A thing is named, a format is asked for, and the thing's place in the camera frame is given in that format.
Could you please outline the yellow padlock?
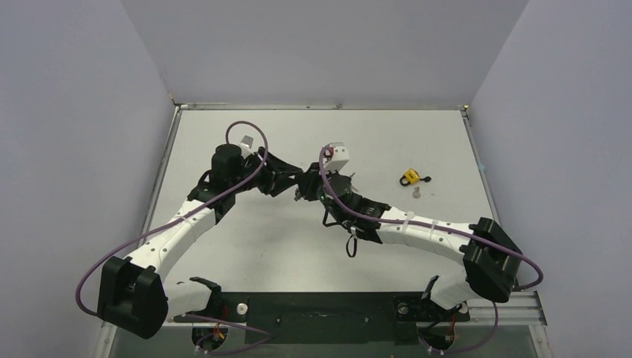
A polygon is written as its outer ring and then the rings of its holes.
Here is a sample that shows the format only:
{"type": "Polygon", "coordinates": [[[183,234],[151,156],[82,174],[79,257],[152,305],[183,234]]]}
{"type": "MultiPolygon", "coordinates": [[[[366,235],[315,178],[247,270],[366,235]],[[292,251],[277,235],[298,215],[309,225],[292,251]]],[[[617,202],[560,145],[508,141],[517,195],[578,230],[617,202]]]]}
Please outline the yellow padlock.
{"type": "Polygon", "coordinates": [[[410,186],[421,181],[419,173],[414,169],[408,169],[399,179],[401,186],[410,186]]]}

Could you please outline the yellow padlock keys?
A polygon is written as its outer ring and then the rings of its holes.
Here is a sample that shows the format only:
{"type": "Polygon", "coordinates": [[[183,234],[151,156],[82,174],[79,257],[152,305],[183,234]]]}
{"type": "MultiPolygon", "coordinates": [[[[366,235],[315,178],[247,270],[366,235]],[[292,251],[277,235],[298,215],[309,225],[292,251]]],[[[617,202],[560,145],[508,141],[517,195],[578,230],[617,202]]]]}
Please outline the yellow padlock keys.
{"type": "Polygon", "coordinates": [[[425,176],[421,179],[418,180],[418,182],[415,183],[413,192],[412,192],[412,197],[415,199],[418,199],[421,197],[421,189],[422,187],[426,184],[429,183],[432,180],[432,178],[430,176],[425,176]]]}

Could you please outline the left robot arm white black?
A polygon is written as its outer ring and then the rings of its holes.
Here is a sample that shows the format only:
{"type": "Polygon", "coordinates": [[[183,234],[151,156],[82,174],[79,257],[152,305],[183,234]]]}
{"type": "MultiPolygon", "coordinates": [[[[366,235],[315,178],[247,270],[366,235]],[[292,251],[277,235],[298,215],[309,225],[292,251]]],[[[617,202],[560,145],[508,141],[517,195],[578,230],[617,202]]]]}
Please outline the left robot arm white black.
{"type": "Polygon", "coordinates": [[[209,170],[188,194],[164,230],[125,258],[110,257],[101,269],[97,316],[143,339],[164,321],[188,313],[205,321],[226,312],[221,286],[201,277],[167,285],[180,258],[233,208],[241,192],[258,189],[275,197],[296,183],[302,169],[244,144],[215,149],[209,170]]]}

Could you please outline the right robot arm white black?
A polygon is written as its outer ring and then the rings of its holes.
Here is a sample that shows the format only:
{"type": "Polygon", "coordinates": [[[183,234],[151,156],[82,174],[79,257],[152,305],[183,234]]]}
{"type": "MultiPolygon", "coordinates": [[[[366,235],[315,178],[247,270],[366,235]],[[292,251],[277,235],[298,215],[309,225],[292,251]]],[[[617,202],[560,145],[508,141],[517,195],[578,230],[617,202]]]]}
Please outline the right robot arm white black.
{"type": "Polygon", "coordinates": [[[350,177],[323,174],[317,163],[297,176],[297,185],[297,196],[322,203],[324,223],[342,227],[351,239],[416,248],[460,265],[457,274],[435,275],[423,291],[420,308],[429,318],[472,298],[506,303],[515,289],[522,252],[492,219],[448,223],[405,212],[359,195],[350,177]]]}

